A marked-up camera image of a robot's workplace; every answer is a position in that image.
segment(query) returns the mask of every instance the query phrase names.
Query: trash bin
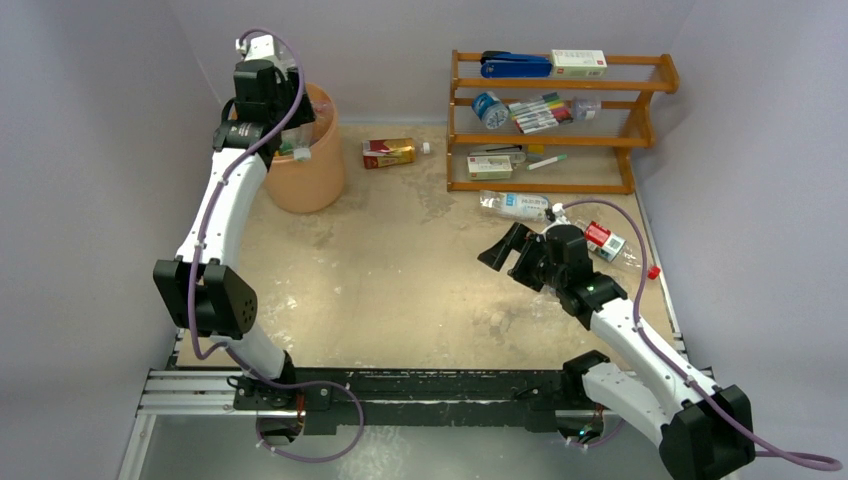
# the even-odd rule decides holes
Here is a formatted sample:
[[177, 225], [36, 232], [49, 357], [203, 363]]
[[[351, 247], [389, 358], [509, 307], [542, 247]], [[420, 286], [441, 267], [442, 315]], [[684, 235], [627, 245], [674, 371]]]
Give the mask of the trash bin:
[[312, 158], [296, 161], [291, 155], [274, 157], [265, 177], [265, 189], [278, 207], [292, 213], [321, 210], [336, 201], [344, 189], [344, 160], [339, 118], [333, 100], [317, 85], [306, 84], [316, 109], [312, 131]]

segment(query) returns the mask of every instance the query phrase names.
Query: wooden table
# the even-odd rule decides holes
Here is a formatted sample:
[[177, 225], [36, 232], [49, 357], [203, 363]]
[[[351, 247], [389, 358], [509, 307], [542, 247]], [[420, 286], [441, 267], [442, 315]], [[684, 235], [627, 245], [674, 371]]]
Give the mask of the wooden table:
[[[242, 242], [239, 274], [259, 297], [257, 322], [296, 365], [555, 369], [597, 349], [627, 368], [552, 296], [516, 283], [507, 268], [496, 273], [477, 261], [512, 221], [482, 214], [476, 192], [445, 191], [444, 126], [344, 126], [342, 136], [347, 181], [338, 201], [296, 215], [260, 190]], [[430, 141], [435, 154], [412, 165], [363, 168], [362, 140], [397, 137]], [[598, 159], [572, 150], [567, 162], [559, 168], [591, 181], [619, 178], [612, 154]], [[549, 195], [553, 202], [581, 197]], [[641, 226], [633, 195], [598, 197], [624, 207]], [[573, 212], [638, 248], [617, 212], [603, 206]], [[637, 274], [593, 259], [596, 269], [635, 293]], [[672, 340], [659, 281], [649, 282], [642, 313]], [[177, 364], [233, 365], [221, 352], [198, 361], [185, 340]]]

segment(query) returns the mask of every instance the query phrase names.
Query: wall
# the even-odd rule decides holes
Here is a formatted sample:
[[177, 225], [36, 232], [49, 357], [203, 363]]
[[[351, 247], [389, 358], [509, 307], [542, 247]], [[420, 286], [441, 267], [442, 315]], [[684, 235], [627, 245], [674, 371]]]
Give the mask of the wall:
[[[758, 434], [843, 461], [846, 30], [844, 2], [696, 2], [636, 171], [696, 364], [747, 392]], [[743, 477], [831, 478], [770, 459]]]
[[170, 0], [219, 100], [233, 95], [234, 41], [282, 35], [342, 119], [447, 121], [450, 52], [600, 48], [665, 53], [693, 0]]
[[0, 478], [115, 478], [218, 105], [162, 0], [0, 3]]

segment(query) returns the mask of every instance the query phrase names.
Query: bottle with red cap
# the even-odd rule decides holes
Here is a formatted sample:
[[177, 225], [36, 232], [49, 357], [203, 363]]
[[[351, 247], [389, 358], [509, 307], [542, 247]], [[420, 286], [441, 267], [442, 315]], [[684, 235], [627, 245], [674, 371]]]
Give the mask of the bottle with red cap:
[[[603, 258], [613, 266], [632, 273], [641, 273], [642, 262], [630, 244], [620, 235], [616, 235], [598, 222], [580, 217], [565, 216], [561, 204], [551, 209], [556, 220], [554, 223], [565, 223], [579, 227], [586, 235], [589, 251]], [[648, 268], [648, 278], [654, 280], [660, 275], [660, 267]]]

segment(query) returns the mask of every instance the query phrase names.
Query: stapler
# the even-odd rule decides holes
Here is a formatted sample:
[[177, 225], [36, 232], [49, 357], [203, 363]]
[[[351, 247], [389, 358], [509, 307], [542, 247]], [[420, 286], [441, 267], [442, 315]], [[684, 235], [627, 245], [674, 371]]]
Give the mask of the stapler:
[[539, 55], [486, 50], [480, 58], [480, 75], [498, 77], [547, 77], [551, 73], [551, 61]]

